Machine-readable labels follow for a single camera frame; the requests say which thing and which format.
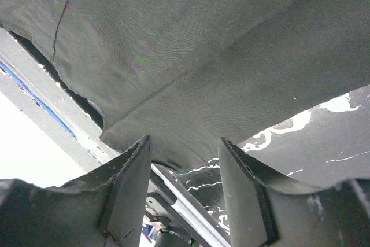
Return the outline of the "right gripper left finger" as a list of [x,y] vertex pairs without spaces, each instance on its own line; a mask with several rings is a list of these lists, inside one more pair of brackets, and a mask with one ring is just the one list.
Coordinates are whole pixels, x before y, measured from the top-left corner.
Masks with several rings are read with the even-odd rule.
[[1,245],[138,246],[150,169],[146,135],[60,187],[1,180]]

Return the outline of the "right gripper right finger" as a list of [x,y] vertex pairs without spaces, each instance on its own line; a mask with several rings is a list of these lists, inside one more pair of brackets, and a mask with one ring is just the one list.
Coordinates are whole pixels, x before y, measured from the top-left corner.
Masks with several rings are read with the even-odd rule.
[[369,180],[322,189],[300,182],[219,139],[232,246],[368,246]]

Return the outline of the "black button shirt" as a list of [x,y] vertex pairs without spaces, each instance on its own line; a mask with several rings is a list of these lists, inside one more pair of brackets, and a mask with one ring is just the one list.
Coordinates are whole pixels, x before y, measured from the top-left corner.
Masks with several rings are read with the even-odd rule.
[[1,0],[1,27],[98,108],[105,144],[150,135],[176,171],[369,84],[369,0]]

